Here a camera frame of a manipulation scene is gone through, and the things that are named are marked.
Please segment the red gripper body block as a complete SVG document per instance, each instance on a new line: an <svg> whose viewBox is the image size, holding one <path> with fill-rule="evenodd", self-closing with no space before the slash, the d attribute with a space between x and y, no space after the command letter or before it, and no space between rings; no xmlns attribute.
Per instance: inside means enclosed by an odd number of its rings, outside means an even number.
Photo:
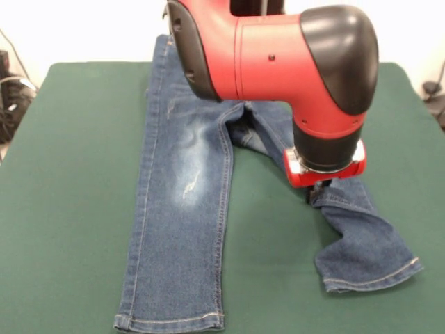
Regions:
<svg viewBox="0 0 445 334"><path fill-rule="evenodd" d="M300 156L294 148L284 150L283 160L290 185L295 188L302 188L335 178L345 179L361 175L366 168L366 150L363 140L359 139L352 161L345 168L329 173L315 171L304 166L300 162Z"/></svg>

